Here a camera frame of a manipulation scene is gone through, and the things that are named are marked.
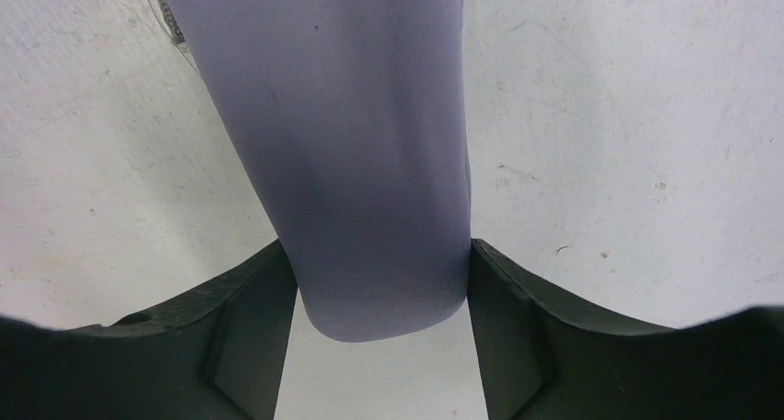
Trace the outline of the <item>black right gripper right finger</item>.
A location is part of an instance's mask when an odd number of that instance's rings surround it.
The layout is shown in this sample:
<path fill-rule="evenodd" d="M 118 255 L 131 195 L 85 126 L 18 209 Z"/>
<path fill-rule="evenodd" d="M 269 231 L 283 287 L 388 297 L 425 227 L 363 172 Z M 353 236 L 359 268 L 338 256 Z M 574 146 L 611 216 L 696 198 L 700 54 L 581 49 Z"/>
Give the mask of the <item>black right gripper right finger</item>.
<path fill-rule="evenodd" d="M 779 419 L 783 311 L 686 328 L 591 303 L 472 243 L 472 333 L 492 419 Z"/>

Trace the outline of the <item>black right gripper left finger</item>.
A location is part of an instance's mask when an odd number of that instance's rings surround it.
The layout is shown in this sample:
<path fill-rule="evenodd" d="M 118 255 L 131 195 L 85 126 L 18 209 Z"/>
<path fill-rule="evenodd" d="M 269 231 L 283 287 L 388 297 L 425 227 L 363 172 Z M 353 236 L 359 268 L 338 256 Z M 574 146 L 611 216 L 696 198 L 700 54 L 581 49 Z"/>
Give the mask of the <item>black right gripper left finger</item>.
<path fill-rule="evenodd" d="M 1 320 L 5 419 L 271 419 L 297 295 L 279 242 L 115 324 Z"/>

